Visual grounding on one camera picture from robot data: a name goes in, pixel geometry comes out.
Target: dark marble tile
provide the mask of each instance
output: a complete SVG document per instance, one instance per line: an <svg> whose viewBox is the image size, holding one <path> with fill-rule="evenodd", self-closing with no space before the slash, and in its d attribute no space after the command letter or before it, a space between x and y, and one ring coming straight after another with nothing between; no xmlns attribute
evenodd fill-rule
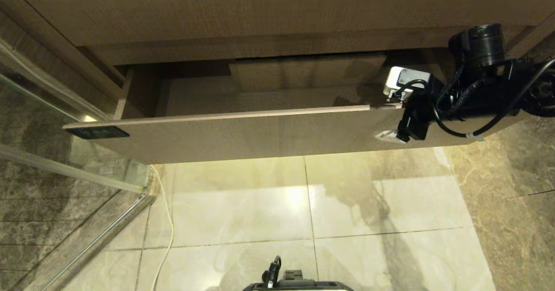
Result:
<svg viewBox="0 0 555 291"><path fill-rule="evenodd" d="M0 244L56 245L81 224L63 222L0 222Z"/></svg>
<svg viewBox="0 0 555 291"><path fill-rule="evenodd" d="M28 124L22 127L0 129L0 142L3 144L62 141L71 135L62 129L63 123Z"/></svg>
<svg viewBox="0 0 555 291"><path fill-rule="evenodd" d="M4 190L2 200L25 198L49 198L55 190L57 178L14 178L0 179L0 186Z"/></svg>
<svg viewBox="0 0 555 291"><path fill-rule="evenodd" d="M80 196L113 196L117 189L103 186L86 180L71 177L60 177L55 181L56 194L67 194L71 197Z"/></svg>
<svg viewBox="0 0 555 291"><path fill-rule="evenodd" d="M38 143L36 155L49 160L67 164L71 153L71 139L64 138L58 141Z"/></svg>
<svg viewBox="0 0 555 291"><path fill-rule="evenodd" d="M22 111L0 115L0 128L24 127L29 124L67 124L73 119L57 111Z"/></svg>
<svg viewBox="0 0 555 291"><path fill-rule="evenodd" d="M541 238L555 257L555 191L522 197Z"/></svg>
<svg viewBox="0 0 555 291"><path fill-rule="evenodd" d="M3 221L84 220L108 199L100 196L0 200L0 218Z"/></svg>
<svg viewBox="0 0 555 291"><path fill-rule="evenodd" d="M50 281L53 275L56 275L59 270L67 264L68 260L72 259L76 253L81 251L87 243L91 242L100 231L104 230L110 222L115 220L123 211L125 211L133 202L135 202L140 195L131 192L120 191L118 192L109 202L107 202L99 212L94 214L89 218L83 225L81 225L75 232L64 240L57 249L55 249L51 254L49 254L39 266L33 269L22 281L15 286L16 290L26 289L35 290L40 289L42 285ZM89 250L87 257L81 258L73 267L67 271L66 275L58 279L57 283L60 285L54 286L54 289L61 289L65 283L71 279L81 268L83 268L87 261L91 259L92 255L95 255L107 243L115 234L117 234L121 229L125 227L135 217L135 214L139 214L144 210L151 202L154 197L148 197L137 206L129 216L124 218L123 222L116 226L113 231L110 232L106 237L104 242L99 242L95 247Z"/></svg>
<svg viewBox="0 0 555 291"><path fill-rule="evenodd" d="M27 271L0 271L0 291L10 290L27 273Z"/></svg>
<svg viewBox="0 0 555 291"><path fill-rule="evenodd" d="M14 161L0 160L0 177L16 178L57 178L59 175L42 169L22 165Z"/></svg>
<svg viewBox="0 0 555 291"><path fill-rule="evenodd" d="M65 176L0 179L0 199L79 198L112 196L117 189Z"/></svg>
<svg viewBox="0 0 555 291"><path fill-rule="evenodd" d="M555 285L555 201L551 192L526 196L549 189L551 123L526 120L483 143L445 148L498 291Z"/></svg>
<svg viewBox="0 0 555 291"><path fill-rule="evenodd" d="M0 271L30 271L55 245L0 245Z"/></svg>
<svg viewBox="0 0 555 291"><path fill-rule="evenodd" d="M2 84L2 92L0 93L0 114L26 111L44 111L46 108L43 104L32 99L26 94L22 94L10 87Z"/></svg>
<svg viewBox="0 0 555 291"><path fill-rule="evenodd" d="M555 119L529 117L499 133L518 194L555 190Z"/></svg>

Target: floor tile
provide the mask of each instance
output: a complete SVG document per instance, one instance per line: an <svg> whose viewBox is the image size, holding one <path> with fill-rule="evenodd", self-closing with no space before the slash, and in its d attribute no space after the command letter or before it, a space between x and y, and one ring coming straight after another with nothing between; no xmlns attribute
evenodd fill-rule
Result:
<svg viewBox="0 0 555 291"><path fill-rule="evenodd" d="M523 199L529 212L536 220L539 234L544 242L547 243L551 254L555 255L555 191L532 196L524 196Z"/></svg>
<svg viewBox="0 0 555 291"><path fill-rule="evenodd" d="M150 290L164 249L149 249L141 258L138 291ZM286 269L302 269L317 279L312 240L240 243L206 247L173 248L158 278L158 290L237 291L260 282L276 255Z"/></svg>
<svg viewBox="0 0 555 291"><path fill-rule="evenodd" d="M472 227L315 240L321 281L357 291L494 291Z"/></svg>
<svg viewBox="0 0 555 291"><path fill-rule="evenodd" d="M312 238L307 187L175 194L175 247Z"/></svg>
<svg viewBox="0 0 555 291"><path fill-rule="evenodd" d="M177 164L174 247L312 238L302 157ZM165 247L165 206L151 208L145 247Z"/></svg>
<svg viewBox="0 0 555 291"><path fill-rule="evenodd" d="M172 212L176 166L177 164L165 164L161 173L170 213ZM171 235L172 228L168 220L166 204L164 197L159 193L154 203L150 206L144 245L147 248L167 247Z"/></svg>
<svg viewBox="0 0 555 291"><path fill-rule="evenodd" d="M499 151L506 154L507 169L514 182L511 187L519 196L555 190L553 131L555 123L551 119L528 116L497 133Z"/></svg>
<svg viewBox="0 0 555 291"><path fill-rule="evenodd" d="M0 200L4 220L84 220L102 206L109 196L90 198Z"/></svg>
<svg viewBox="0 0 555 291"><path fill-rule="evenodd" d="M0 244L0 270L30 271L55 245Z"/></svg>
<svg viewBox="0 0 555 291"><path fill-rule="evenodd" d="M0 244L57 245L77 226L79 220L66 222L0 222Z"/></svg>
<svg viewBox="0 0 555 291"><path fill-rule="evenodd" d="M149 208L139 213L110 243L107 250L141 249L143 247L144 232L147 229Z"/></svg>
<svg viewBox="0 0 555 291"><path fill-rule="evenodd" d="M306 157L315 238L472 226L437 149L405 150L412 166L388 165L387 152Z"/></svg>
<svg viewBox="0 0 555 291"><path fill-rule="evenodd" d="M0 270L0 291L7 291L20 281L27 271L2 271Z"/></svg>
<svg viewBox="0 0 555 291"><path fill-rule="evenodd" d="M98 254L64 288L65 291L134 291L141 251L107 251Z"/></svg>
<svg viewBox="0 0 555 291"><path fill-rule="evenodd" d="M180 163L175 169L176 193L306 184L303 157Z"/></svg>

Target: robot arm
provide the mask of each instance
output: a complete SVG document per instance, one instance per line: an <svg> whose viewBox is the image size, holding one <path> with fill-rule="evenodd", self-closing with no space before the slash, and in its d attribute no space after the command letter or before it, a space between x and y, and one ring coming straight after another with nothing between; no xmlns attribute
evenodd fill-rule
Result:
<svg viewBox="0 0 555 291"><path fill-rule="evenodd" d="M435 122L456 137L478 137L506 115L521 109L540 117L555 116L554 60L539 64L507 60L501 25L487 24L453 36L449 50L456 58L457 71L442 83L430 73L394 66L383 93L390 102L405 107L396 137L426 139L428 126ZM492 117L478 130L458 133L443 121L466 121Z"/></svg>

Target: drawer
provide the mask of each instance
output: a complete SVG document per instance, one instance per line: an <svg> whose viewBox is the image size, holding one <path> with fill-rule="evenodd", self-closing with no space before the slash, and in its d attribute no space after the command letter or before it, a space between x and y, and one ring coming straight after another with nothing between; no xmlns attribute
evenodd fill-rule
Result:
<svg viewBox="0 0 555 291"><path fill-rule="evenodd" d="M425 141L381 141L377 131L396 129L404 109L384 102L386 64L373 79L359 84L244 90L233 75L161 80L152 66L127 75L127 99L119 119L75 123L74 133L96 133L91 141L147 164L285 157L354 151L468 144L435 124ZM505 118L493 133L515 123ZM457 131L478 129L489 121L448 122ZM121 130L110 134L110 131Z"/></svg>

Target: marble floor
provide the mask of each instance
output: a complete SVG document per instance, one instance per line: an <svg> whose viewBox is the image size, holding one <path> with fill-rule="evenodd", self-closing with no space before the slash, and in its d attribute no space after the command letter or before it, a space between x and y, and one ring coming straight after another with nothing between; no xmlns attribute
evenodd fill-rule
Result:
<svg viewBox="0 0 555 291"><path fill-rule="evenodd" d="M555 119L446 147L498 291L555 289Z"/></svg>
<svg viewBox="0 0 555 291"><path fill-rule="evenodd" d="M236 291L283 270L357 291L493 291L441 147L167 164L175 240L158 290ZM66 290L150 290L168 244L161 198Z"/></svg>

